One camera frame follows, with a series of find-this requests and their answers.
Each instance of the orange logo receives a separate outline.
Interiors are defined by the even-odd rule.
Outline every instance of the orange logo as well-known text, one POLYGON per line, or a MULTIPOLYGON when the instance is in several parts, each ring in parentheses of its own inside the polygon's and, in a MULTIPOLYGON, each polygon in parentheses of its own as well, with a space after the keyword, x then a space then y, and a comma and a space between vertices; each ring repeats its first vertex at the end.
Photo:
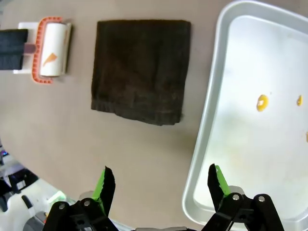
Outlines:
POLYGON ((47 63, 51 63, 53 61, 55 61, 58 57, 54 54, 51 53, 48 58, 45 60, 45 62, 43 63, 43 66, 45 66, 47 63))

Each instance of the tray rim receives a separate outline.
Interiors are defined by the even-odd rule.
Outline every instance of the tray rim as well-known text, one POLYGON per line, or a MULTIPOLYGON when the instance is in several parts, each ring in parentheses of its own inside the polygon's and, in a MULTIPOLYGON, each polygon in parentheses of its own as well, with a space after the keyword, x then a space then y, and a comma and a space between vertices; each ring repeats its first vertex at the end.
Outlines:
MULTIPOLYGON (((200 173, 201 168, 202 168, 203 160, 205 158, 205 153, 202 154, 201 151, 202 151, 202 149, 206 150, 206 148, 207 148, 207 143, 208 143, 208 139, 209 139, 209 136, 210 136, 210 133, 211 133, 213 120, 214 120, 215 115, 216 115, 216 105, 217 105, 217 102, 218 102, 218 97, 219 97, 219 93, 220 93, 220 85, 221 85, 221 80, 222 80, 222 77, 223 77, 222 73, 221 73, 220 77, 217 78, 217 72, 223 71, 223 68, 222 68, 222 70, 217 70, 217 66, 220 66, 220 65, 218 65, 218 62, 221 60, 222 55, 223 55, 222 56, 223 58, 225 56, 225 53, 224 54, 219 53, 219 52, 221 52, 221 50, 224 50, 224 49, 221 48, 221 46, 222 46, 221 43, 223 42, 221 35, 224 34, 224 33, 228 34, 228 31, 224 32, 225 28, 223 28, 222 24, 225 20, 225 17, 227 17, 228 12, 232 8, 239 6, 239 5, 242 5, 242 4, 250 4, 250 5, 256 5, 258 7, 265 7, 267 9, 272 10, 272 11, 277 11, 278 13, 288 15, 288 17, 296 18, 297 20, 300 20, 300 21, 308 24, 308 18, 306 18, 302 15, 299 15, 297 13, 282 9, 280 7, 277 7, 277 6, 273 6, 273 5, 268 4, 268 3, 263 3, 263 2, 254 1, 254 0, 236 0, 236 1, 228 3, 221 10, 219 17, 218 17, 218 20, 217 20, 217 24, 216 24, 213 59, 212 59, 211 71, 210 71, 207 93, 206 93, 206 98, 205 98, 204 110, 203 110, 203 113, 202 113, 202 118, 201 118, 198 136, 197 136, 197 140, 196 140, 196 144, 195 144, 195 149, 194 149, 194 152, 193 152, 192 161, 191 161, 191 165, 190 165, 190 169, 189 169, 189 172, 188 172, 188 177, 187 177, 187 180, 186 180, 186 184, 185 184, 185 188, 184 188, 184 192, 183 192, 183 197, 182 197, 182 209, 184 211, 184 214, 190 220, 192 220, 193 222, 195 222, 197 224, 201 224, 201 225, 203 225, 204 222, 199 221, 196 218, 194 218, 190 213, 191 211, 188 211, 187 205, 192 202, 194 209, 199 209, 201 211, 205 211, 207 213, 206 220, 208 220, 214 212, 213 209, 204 209, 204 208, 201 208, 200 206, 198 206, 198 203, 193 198, 193 193, 194 193, 194 190, 195 190, 198 178, 199 178, 199 173, 200 173)), ((237 17, 233 18, 229 22, 229 24, 227 25, 227 29, 229 29, 230 24, 236 18, 237 17)), ((284 220, 285 221, 284 223, 285 224, 294 223, 297 220, 301 220, 301 219, 304 219, 304 217, 302 215, 299 215, 299 216, 296 216, 293 219, 284 220)), ((232 230, 243 231, 244 229, 232 228, 232 230)))

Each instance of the folded towel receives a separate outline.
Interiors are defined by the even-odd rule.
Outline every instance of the folded towel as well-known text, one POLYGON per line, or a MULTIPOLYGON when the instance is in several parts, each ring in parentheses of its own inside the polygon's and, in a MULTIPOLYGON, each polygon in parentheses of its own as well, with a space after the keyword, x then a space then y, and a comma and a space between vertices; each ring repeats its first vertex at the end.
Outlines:
POLYGON ((22 69, 27 39, 27 29, 0 31, 0 70, 22 69))
POLYGON ((93 110, 155 125, 181 118, 191 23, 114 20, 97 23, 93 110))

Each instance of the beige table surface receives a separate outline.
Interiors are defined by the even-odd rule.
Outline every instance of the beige table surface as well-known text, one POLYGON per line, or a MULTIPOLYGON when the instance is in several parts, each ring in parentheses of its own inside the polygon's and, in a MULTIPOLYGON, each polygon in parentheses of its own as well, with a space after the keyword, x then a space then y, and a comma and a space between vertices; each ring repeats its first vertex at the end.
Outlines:
MULTIPOLYGON (((60 15, 75 26, 68 76, 52 86, 29 75, 0 74, 0 136, 4 147, 40 177, 78 198, 93 190, 105 165, 116 179, 110 217, 131 227, 201 226, 189 221, 181 197, 203 111, 218 14, 229 0, 14 0, 2 29, 60 15), (96 22, 185 19, 193 24, 183 120, 154 126, 92 111, 96 22)), ((307 0, 270 3, 307 15, 307 0)))

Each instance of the baking tray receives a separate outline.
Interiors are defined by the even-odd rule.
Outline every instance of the baking tray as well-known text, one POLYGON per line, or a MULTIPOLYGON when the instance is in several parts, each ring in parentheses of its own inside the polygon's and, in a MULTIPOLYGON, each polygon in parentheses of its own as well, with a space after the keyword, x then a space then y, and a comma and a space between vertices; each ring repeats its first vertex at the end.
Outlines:
POLYGON ((271 196, 285 230, 308 229, 307 132, 308 19, 261 2, 230 3, 218 18, 185 214, 199 224, 213 215, 207 172, 215 163, 248 197, 271 196), (262 112, 260 95, 268 98, 262 112))

